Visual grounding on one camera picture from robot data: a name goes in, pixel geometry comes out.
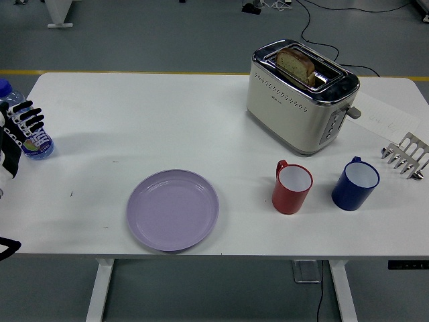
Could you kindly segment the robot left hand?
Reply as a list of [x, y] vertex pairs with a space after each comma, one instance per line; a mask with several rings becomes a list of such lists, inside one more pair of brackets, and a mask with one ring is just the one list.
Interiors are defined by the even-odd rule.
[[32, 101], [13, 107], [1, 103], [1, 197], [7, 182], [17, 174], [24, 141], [44, 126], [42, 110], [32, 105]]

